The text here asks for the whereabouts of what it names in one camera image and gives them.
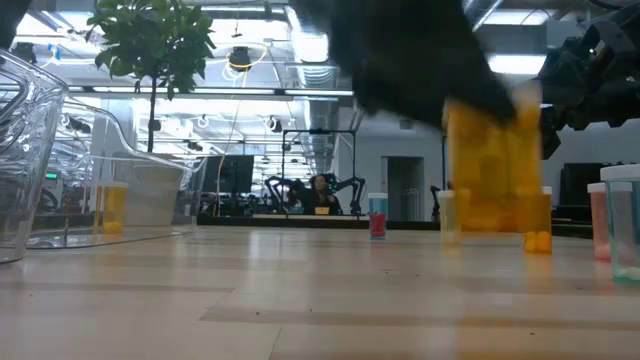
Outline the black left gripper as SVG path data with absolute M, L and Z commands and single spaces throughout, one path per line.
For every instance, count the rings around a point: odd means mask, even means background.
M 424 60 L 425 74 L 453 73 L 464 80 L 448 88 L 434 82 L 359 81 L 359 105 L 439 127 L 447 101 L 493 117 L 499 125 L 516 115 L 505 86 L 488 73 L 480 41 L 457 0 L 296 0 L 300 19 L 328 36 L 328 53 L 352 76 L 365 68 L 402 68 Z

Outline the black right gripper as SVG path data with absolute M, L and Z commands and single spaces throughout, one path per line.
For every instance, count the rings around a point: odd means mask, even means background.
M 639 117 L 639 51 L 633 47 L 569 39 L 548 53 L 538 82 L 549 106 L 540 116 L 543 159 L 561 145 L 554 122 L 583 130 L 597 122 L 616 128 Z

